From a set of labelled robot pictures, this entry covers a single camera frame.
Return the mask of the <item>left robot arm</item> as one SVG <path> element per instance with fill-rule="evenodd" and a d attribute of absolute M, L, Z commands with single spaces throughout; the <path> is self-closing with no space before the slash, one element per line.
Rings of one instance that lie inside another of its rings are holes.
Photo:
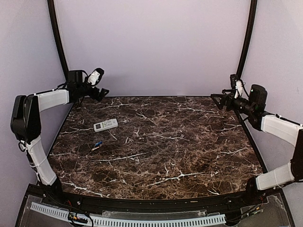
<path fill-rule="evenodd" d="M 41 142 L 40 113 L 57 106 L 76 103 L 86 96 L 101 101 L 109 93 L 107 89 L 97 88 L 103 75 L 104 70 L 101 68 L 96 68 L 91 74 L 83 70 L 71 70 L 66 82 L 56 88 L 15 98 L 10 128 L 19 141 L 19 149 L 26 153 L 41 184 L 53 186 L 58 179 Z"/>

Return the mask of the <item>white remote control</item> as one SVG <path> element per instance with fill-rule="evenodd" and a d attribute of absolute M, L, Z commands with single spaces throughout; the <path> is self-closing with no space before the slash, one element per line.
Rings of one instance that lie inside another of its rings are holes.
<path fill-rule="evenodd" d="M 106 131 L 112 128 L 116 128 L 117 126 L 118 126 L 117 119 L 110 119 L 94 124 L 94 131 L 95 132 Z"/>

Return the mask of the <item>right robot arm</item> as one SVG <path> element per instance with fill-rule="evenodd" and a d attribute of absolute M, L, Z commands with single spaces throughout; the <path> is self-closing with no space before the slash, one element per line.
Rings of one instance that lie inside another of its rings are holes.
<path fill-rule="evenodd" d="M 241 200 L 252 205 L 271 189 L 303 181 L 303 126 L 266 112 L 267 91 L 264 87 L 253 84 L 247 99 L 241 97 L 243 90 L 237 81 L 233 89 L 224 89 L 221 94 L 212 94 L 211 98 L 220 110 L 226 108 L 245 114 L 254 129 L 276 136 L 294 147 L 293 157 L 287 164 L 248 180 Z"/>

